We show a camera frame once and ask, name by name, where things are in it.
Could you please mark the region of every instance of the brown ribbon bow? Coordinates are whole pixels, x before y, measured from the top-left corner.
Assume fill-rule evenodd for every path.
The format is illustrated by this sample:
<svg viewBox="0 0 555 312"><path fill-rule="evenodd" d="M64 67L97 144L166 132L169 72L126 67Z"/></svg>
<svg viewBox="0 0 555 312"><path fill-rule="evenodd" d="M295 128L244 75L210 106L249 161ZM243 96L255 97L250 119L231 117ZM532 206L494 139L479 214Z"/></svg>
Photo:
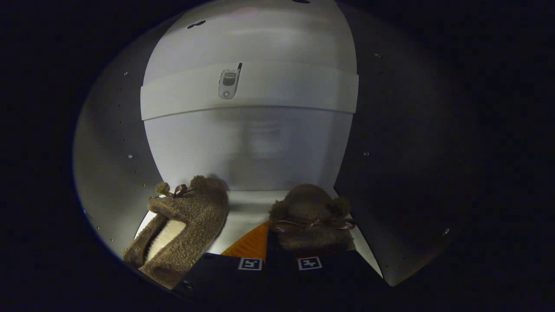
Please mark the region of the brown ribbon bow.
<svg viewBox="0 0 555 312"><path fill-rule="evenodd" d="M279 232L285 232L285 229L280 227L280 224L293 224L303 227L304 229L312 227L327 227L339 230L352 230L356 227L356 223L353 219L343 218L343 219L320 219L316 218L314 220L300 220L300 219L284 219L275 222L273 228Z"/></svg>
<svg viewBox="0 0 555 312"><path fill-rule="evenodd" d="M172 197L173 198L182 197L183 195L185 195L185 193L188 193L188 192L190 192L194 189L196 189L196 188L192 188L192 189L187 190L187 185L185 185L185 184L178 185L175 188L175 191L174 191Z"/></svg>

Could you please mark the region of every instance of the fuzzy brown slipper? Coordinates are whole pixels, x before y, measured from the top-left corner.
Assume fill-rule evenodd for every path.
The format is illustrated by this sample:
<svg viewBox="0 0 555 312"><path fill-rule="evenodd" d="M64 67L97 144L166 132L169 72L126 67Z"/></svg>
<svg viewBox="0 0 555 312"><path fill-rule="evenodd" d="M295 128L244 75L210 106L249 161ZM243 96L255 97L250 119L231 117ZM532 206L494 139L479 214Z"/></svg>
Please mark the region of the fuzzy brown slipper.
<svg viewBox="0 0 555 312"><path fill-rule="evenodd" d="M350 205L346 198L331 199L320 187L302 184L289 191L270 210L270 229L278 234L281 247L296 257L331 255L355 250L345 219Z"/></svg>
<svg viewBox="0 0 555 312"><path fill-rule="evenodd" d="M166 288L173 289L218 236L229 206L225 185L217 179L196 176L191 181L190 190L183 185L185 191L179 189L175 194L169 193L166 185L157 187L157 192L166 197L150 198L148 209L157 215L126 248L123 260ZM146 260L150 245L170 220L184 223L183 230L152 259Z"/></svg>

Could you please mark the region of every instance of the cell phone image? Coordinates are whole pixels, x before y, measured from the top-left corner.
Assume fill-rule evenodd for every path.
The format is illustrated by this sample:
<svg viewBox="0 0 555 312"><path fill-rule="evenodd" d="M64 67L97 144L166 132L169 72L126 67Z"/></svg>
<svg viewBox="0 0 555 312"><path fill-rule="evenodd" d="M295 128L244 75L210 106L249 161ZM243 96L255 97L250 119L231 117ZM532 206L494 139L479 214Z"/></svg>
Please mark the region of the cell phone image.
<svg viewBox="0 0 555 312"><path fill-rule="evenodd" d="M231 99L235 95L239 73L241 72L241 65L240 63L237 69L225 69L221 72L218 86L218 95L220 98Z"/></svg>

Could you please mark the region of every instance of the white floor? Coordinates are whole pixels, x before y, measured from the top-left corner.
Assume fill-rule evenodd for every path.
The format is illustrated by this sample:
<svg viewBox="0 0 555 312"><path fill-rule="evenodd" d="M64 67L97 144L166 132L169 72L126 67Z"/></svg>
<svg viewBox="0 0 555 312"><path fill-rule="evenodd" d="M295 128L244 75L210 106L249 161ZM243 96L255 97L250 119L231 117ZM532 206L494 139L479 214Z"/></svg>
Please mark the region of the white floor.
<svg viewBox="0 0 555 312"><path fill-rule="evenodd" d="M260 224L268 220L268 212L276 200L283 200L287 194L287 190L278 191L229 191L229 215L225 222L224 228L220 235L206 250L207 253L221 254L234 242L239 240L243 235L256 228ZM332 190L329 191L332 198L337 194ZM141 222L137 235L145 228L145 226L156 216L152 212L147 212ZM372 266L372 268L383 278L380 268L376 262L376 258L366 243L358 227L351 230L351 235L355 241L356 250L360 255Z"/></svg>

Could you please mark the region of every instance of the white curved wall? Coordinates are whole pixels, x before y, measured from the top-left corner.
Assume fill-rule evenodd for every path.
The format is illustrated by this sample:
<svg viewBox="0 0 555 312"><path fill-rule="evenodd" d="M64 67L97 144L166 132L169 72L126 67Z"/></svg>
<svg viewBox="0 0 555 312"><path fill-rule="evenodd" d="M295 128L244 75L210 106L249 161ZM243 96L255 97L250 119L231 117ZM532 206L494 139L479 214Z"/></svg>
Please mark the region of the white curved wall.
<svg viewBox="0 0 555 312"><path fill-rule="evenodd" d="M206 23L187 29L200 21ZM143 84L242 61L315 64L356 74L352 34L333 0L215 1L172 25L152 52Z"/></svg>
<svg viewBox="0 0 555 312"><path fill-rule="evenodd" d="M235 97L219 98L221 71L239 62ZM230 190L331 189L357 89L354 42L333 0L219 1L187 12L161 38L141 111L170 185L202 174Z"/></svg>

